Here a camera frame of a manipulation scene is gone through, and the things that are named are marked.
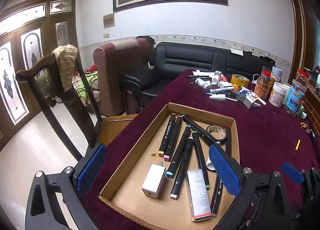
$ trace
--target frosted glass window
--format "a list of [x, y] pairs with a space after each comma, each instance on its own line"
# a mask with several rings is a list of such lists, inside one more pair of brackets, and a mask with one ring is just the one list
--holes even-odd
[[45, 3], [17, 12], [0, 22], [0, 35], [14, 31], [31, 20], [45, 16]]
[[[43, 57], [40, 28], [22, 34], [21, 47], [24, 66], [26, 69], [29, 69]], [[40, 71], [39, 74], [35, 76], [35, 79], [44, 97], [48, 97], [50, 94], [50, 90], [47, 71]]]
[[56, 35], [58, 46], [69, 44], [67, 22], [56, 23]]
[[50, 14], [71, 12], [72, 0], [51, 1]]
[[29, 110], [15, 79], [11, 42], [0, 47], [0, 93], [8, 114], [16, 125], [29, 113]]

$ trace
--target packing tape roll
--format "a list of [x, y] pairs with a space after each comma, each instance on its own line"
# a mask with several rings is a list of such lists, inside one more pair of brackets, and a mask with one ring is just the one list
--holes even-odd
[[231, 78], [231, 84], [248, 87], [249, 79], [238, 74], [233, 74]]

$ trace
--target brown armchair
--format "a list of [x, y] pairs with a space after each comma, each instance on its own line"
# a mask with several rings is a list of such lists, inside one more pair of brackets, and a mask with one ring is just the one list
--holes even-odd
[[98, 69], [100, 112], [103, 115], [115, 116], [124, 112], [119, 79], [132, 69], [148, 62], [153, 44], [151, 37], [138, 36], [136, 39], [111, 42], [95, 49], [93, 61]]

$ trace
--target table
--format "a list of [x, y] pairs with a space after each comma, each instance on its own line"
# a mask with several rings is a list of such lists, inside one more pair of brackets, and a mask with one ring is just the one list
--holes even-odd
[[[289, 114], [283, 107], [274, 107], [268, 101], [265, 106], [248, 109], [242, 103], [210, 100], [203, 89], [197, 85], [190, 86], [186, 75], [192, 75], [192, 70], [186, 70], [170, 83], [108, 145], [107, 158], [99, 175], [89, 193], [81, 197], [102, 229], [147, 229], [105, 205], [98, 195], [141, 134], [169, 102], [233, 117], [238, 131], [240, 165], [250, 167], [255, 173], [271, 174], [279, 170], [284, 161], [299, 170], [319, 169], [308, 134], [300, 128], [301, 118]], [[300, 147], [293, 160], [298, 139], [301, 140]], [[285, 175], [283, 178], [290, 207], [295, 210], [302, 204], [300, 185]]]

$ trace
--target white power adapter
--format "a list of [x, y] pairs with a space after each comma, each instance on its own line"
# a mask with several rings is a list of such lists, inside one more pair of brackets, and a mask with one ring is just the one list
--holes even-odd
[[148, 174], [142, 184], [142, 191], [146, 196], [158, 198], [165, 178], [165, 167], [151, 164]]

